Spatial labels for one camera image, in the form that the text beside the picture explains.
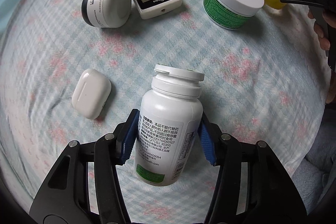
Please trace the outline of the white supplement bottle green label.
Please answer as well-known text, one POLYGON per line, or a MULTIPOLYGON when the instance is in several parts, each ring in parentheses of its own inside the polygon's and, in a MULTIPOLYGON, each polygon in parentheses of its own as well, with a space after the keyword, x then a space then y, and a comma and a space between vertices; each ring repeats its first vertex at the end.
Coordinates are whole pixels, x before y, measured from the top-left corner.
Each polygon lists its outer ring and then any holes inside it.
POLYGON ((179 179, 193 146, 205 75, 161 64, 154 70, 139 111, 134 170, 147 184, 168 186, 179 179))

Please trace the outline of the white earbuds case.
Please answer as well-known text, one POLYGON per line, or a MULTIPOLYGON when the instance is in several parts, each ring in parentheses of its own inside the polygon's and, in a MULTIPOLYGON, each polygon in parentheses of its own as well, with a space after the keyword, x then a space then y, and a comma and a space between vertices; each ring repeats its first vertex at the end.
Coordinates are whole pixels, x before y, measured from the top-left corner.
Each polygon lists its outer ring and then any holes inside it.
POLYGON ((112 90, 110 80, 96 69, 86 69, 72 94, 72 106, 83 117, 96 119, 112 90))

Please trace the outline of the black silver cream jar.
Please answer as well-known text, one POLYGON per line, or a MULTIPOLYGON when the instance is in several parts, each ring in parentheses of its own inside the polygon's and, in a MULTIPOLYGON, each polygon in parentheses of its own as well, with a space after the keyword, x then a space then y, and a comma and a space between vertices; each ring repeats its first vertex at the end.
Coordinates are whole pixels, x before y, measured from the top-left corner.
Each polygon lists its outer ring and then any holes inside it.
POLYGON ((85 23, 97 28, 119 28, 130 12, 131 0, 83 0, 81 4, 85 23))

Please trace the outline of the blue checkered floral bedsheet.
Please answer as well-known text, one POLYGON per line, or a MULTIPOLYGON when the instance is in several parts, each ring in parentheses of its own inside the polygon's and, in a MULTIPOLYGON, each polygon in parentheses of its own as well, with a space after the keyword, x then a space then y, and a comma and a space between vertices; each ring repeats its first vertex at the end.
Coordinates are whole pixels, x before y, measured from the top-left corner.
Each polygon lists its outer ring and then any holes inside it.
POLYGON ((82 0, 1 0, 1 174, 29 210, 48 171, 72 140, 94 141, 139 108, 156 64, 205 74, 209 119, 240 141, 263 139, 291 175, 308 209, 324 173, 307 161, 318 143, 328 79, 307 9, 263 7, 236 31, 210 20, 203 0, 120 28, 89 26, 82 0), (112 84, 94 119, 72 106, 81 74, 112 84))

